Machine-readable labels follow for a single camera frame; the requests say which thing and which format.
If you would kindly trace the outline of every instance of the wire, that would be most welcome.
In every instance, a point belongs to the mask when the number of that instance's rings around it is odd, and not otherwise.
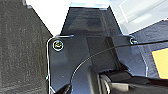
[[[74,76],[75,76],[75,73],[78,71],[78,69],[79,69],[83,64],[86,63],[86,61],[90,60],[92,57],[97,56],[97,55],[99,55],[99,54],[101,54],[101,53],[103,53],[103,52],[106,52],[106,51],[108,51],[108,50],[112,50],[112,49],[115,49],[115,48],[126,47],[126,46],[147,45],[147,44],[156,44],[156,43],[164,43],[164,42],[168,42],[168,40],[157,41],[157,42],[149,42],[149,43],[131,44],[131,45],[121,45],[121,46],[115,46],[115,47],[111,47],[111,48],[102,50],[102,51],[100,51],[100,52],[98,52],[98,53],[96,53],[96,54],[90,56],[89,58],[85,59],[83,62],[81,62],[81,63],[76,67],[76,69],[74,70],[74,72],[73,72],[73,74],[72,74],[72,76],[71,76],[70,83],[72,83],[72,80],[73,80],[73,78],[74,78]]]

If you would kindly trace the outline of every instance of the white surface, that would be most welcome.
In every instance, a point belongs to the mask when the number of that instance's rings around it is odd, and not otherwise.
[[[168,0],[110,0],[110,6],[125,35],[168,17]]]
[[[33,7],[53,36],[61,33],[71,3],[69,0],[26,0],[26,3]]]
[[[26,0],[53,36],[62,31],[69,7],[107,8],[109,0]]]

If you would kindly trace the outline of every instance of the black cable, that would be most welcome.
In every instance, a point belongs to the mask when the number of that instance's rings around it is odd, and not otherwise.
[[[70,83],[72,83],[72,80],[73,80],[73,78],[74,78],[75,73],[77,72],[77,70],[78,70],[83,64],[85,64],[86,61],[90,60],[92,57],[97,56],[97,55],[99,55],[99,54],[101,54],[101,53],[103,53],[103,52],[106,52],[106,51],[108,51],[108,50],[112,50],[112,49],[115,49],[115,48],[120,48],[120,47],[136,46],[136,45],[147,45],[147,44],[156,44],[156,43],[164,43],[164,42],[168,42],[168,40],[157,41],[157,42],[149,42],[149,43],[139,43],[139,44],[121,45],[121,46],[110,47],[110,48],[108,48],[108,49],[105,49],[105,50],[103,50],[103,51],[100,51],[100,52],[98,52],[98,53],[96,53],[96,54],[90,56],[89,58],[85,59],[83,62],[81,62],[81,63],[76,67],[76,69],[74,70],[74,72],[73,72],[73,74],[72,74],[72,76],[71,76]]]

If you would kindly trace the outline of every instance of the gray carpet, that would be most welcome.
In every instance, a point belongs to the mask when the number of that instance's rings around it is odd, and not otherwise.
[[[51,34],[33,9],[0,1],[0,94],[46,94]]]

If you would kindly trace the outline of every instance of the screw head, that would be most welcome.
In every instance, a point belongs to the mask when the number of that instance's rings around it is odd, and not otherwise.
[[[138,44],[138,41],[134,38],[130,38],[130,44]]]
[[[61,51],[63,49],[64,45],[61,40],[56,40],[53,42],[53,49],[56,51]]]

